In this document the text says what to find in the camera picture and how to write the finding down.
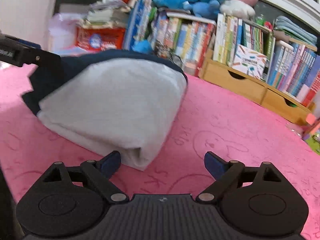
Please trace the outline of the pink bunny table mat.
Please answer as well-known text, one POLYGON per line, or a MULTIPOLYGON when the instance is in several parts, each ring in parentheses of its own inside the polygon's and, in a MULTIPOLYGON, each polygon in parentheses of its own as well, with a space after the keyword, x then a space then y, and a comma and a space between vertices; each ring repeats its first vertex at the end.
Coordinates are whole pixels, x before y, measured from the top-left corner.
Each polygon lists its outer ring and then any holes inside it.
MULTIPOLYGON (((71 167, 103 158, 49 130, 24 103, 36 68, 1 71, 1 167, 17 203, 54 162, 71 167)), ((319 156, 280 117, 222 88, 187 79, 157 157, 144 170, 121 161, 110 178, 129 202, 111 206, 101 221, 78 235, 26 234, 26 239, 319 239, 319 156), (308 205, 301 235, 242 235, 215 206, 196 202, 215 181, 204 165, 208 151, 249 167, 271 162, 308 205)))

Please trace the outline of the pink toy house frame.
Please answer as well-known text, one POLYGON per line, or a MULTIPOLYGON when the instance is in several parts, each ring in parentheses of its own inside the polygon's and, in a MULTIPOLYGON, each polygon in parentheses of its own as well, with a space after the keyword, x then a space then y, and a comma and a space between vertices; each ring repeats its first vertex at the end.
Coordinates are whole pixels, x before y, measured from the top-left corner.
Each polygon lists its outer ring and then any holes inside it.
POLYGON ((308 114, 306 123, 308 125, 303 128, 302 139, 309 145, 313 152, 319 154, 319 118, 316 118, 313 114, 308 114))

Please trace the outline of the row of upright books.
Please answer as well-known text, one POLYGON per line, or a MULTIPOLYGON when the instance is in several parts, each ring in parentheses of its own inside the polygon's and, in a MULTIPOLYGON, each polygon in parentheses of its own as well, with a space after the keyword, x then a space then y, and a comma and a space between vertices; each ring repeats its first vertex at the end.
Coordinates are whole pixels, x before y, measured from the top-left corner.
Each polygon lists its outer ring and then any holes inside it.
POLYGON ((138 0, 130 16, 122 48, 132 50, 148 40, 153 53, 176 60, 191 75, 199 75, 208 49, 212 59, 231 67, 239 44, 267 56, 261 81, 308 106, 319 91, 317 37, 285 16, 273 22, 218 14, 216 20, 188 10, 158 7, 138 0))

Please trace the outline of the stack of papers and booklets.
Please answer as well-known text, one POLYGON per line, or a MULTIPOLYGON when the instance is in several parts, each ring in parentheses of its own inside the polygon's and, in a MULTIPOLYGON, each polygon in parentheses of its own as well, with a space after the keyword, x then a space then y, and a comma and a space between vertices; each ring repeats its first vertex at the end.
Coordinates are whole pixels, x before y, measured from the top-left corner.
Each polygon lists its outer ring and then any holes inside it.
POLYGON ((108 0, 89 5, 78 26, 85 29, 126 28, 131 8, 122 0, 108 0))

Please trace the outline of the blue plush ball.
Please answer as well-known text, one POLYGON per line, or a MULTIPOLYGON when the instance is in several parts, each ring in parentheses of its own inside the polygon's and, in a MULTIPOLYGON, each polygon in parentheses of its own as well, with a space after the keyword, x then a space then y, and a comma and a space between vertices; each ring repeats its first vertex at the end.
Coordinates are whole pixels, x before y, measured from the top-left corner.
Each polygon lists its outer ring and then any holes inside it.
POLYGON ((132 47, 132 50, 142 54, 153 53, 153 48, 148 40, 139 41, 132 47))

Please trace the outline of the white and navy jacket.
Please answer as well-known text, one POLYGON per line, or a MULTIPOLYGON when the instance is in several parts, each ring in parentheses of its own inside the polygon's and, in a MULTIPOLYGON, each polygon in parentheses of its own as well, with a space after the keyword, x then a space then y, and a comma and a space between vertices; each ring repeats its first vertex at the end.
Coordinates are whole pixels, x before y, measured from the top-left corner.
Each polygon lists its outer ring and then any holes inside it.
POLYGON ((144 170, 157 157, 187 90, 173 62, 128 50, 61 58, 63 75, 44 66, 29 77, 24 103, 49 130, 144 170))

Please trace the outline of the white pencil pattern box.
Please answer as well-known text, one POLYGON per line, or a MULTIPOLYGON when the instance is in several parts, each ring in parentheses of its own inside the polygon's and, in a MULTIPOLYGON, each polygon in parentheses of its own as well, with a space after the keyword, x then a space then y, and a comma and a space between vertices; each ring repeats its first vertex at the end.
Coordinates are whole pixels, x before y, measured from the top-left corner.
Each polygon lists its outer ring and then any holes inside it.
POLYGON ((263 75, 266 61, 266 55, 239 44, 231 67, 260 80, 263 75))

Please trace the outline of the wooden drawer organizer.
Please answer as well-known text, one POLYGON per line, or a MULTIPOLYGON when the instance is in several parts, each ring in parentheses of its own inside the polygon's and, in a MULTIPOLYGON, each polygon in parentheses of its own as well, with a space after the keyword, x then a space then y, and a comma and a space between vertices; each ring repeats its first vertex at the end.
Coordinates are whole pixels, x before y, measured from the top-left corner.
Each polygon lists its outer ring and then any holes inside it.
POLYGON ((308 107, 261 80, 213 61, 212 57, 213 51, 208 49, 199 78, 241 95, 291 123, 307 124, 307 117, 311 114, 308 107))

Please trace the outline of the red plastic crate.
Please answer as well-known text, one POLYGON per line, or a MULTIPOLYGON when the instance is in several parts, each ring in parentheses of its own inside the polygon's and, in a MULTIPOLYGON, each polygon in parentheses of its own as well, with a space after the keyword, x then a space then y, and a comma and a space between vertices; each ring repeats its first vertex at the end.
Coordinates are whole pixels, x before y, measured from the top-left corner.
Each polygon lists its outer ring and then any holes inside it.
POLYGON ((121 49, 125 28, 85 29, 77 27, 76 46, 87 51, 121 49))

